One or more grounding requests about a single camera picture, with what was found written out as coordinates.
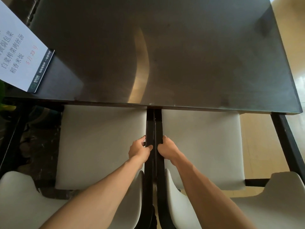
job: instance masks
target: person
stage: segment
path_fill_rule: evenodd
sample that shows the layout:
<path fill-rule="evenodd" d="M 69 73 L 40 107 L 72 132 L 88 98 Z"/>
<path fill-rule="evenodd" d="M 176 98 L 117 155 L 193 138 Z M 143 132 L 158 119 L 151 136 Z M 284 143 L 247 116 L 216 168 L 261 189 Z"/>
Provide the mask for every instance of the person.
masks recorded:
<path fill-rule="evenodd" d="M 137 171 L 153 149 L 152 145 L 144 147 L 145 138 L 132 143 L 129 159 L 123 165 L 67 202 L 40 229 L 107 229 Z M 163 136 L 158 151 L 177 167 L 202 228 L 255 229 L 238 206 L 201 174 L 171 139 Z"/>

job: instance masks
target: table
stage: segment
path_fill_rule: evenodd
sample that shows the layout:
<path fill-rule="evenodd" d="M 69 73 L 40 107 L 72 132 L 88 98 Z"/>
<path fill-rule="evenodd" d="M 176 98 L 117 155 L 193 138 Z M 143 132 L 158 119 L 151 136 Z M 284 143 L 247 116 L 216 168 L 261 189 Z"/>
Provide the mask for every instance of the table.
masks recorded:
<path fill-rule="evenodd" d="M 16 150 L 29 102 L 59 111 L 148 108 L 157 143 L 161 108 L 239 111 L 271 114 L 290 170 L 305 181 L 285 117 L 302 108 L 269 0 L 41 0 L 30 28 L 56 56 L 36 94 L 7 91 L 21 105 L 0 147 L 2 164 Z M 164 171 L 157 152 L 154 162 Z M 0 175 L 8 170 L 1 165 Z M 158 172 L 159 186 L 164 178 Z"/>

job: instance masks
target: glossy black tabletop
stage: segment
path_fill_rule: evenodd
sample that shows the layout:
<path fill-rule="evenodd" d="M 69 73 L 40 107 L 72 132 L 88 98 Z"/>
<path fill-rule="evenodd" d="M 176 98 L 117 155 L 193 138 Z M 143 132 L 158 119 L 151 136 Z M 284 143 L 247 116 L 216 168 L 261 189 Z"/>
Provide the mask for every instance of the glossy black tabletop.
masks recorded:
<path fill-rule="evenodd" d="M 56 57 L 10 97 L 302 112 L 269 0 L 41 0 L 30 28 Z"/>

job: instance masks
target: menu sign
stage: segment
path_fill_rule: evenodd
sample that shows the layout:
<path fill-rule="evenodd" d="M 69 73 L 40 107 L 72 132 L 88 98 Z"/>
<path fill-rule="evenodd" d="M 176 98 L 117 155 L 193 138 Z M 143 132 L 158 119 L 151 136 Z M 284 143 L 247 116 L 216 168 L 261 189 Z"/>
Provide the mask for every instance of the menu sign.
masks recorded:
<path fill-rule="evenodd" d="M 54 54 L 0 0 L 0 79 L 34 93 Z"/>

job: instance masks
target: person's left arm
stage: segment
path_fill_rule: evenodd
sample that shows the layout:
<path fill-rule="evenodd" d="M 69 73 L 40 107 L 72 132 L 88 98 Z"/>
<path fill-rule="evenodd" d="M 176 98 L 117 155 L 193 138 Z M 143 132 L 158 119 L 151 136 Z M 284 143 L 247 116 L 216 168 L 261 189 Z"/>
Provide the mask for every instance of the person's left arm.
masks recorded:
<path fill-rule="evenodd" d="M 153 149 L 152 145 L 143 147 L 144 140 L 145 136 L 134 141 L 123 165 L 65 204 L 40 229 L 108 228 L 137 171 Z"/>

